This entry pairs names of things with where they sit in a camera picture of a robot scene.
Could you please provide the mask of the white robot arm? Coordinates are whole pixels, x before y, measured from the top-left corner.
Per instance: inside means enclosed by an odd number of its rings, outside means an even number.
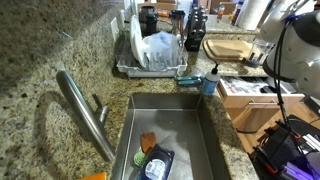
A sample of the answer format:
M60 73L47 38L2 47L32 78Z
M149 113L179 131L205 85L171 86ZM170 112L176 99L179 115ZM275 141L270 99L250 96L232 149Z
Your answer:
M320 11L316 0L275 0L260 34L275 47L263 62L271 77L320 98Z

